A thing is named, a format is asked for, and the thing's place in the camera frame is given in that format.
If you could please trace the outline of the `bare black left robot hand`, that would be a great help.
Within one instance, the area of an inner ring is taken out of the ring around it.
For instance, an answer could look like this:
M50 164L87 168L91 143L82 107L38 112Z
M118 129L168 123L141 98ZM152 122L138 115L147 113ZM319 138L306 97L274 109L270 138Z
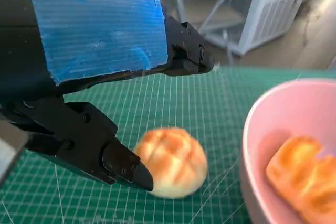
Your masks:
M65 94L162 73L210 72L213 58L191 24L161 0L1 0L1 181L23 150L105 184L153 189L117 126Z

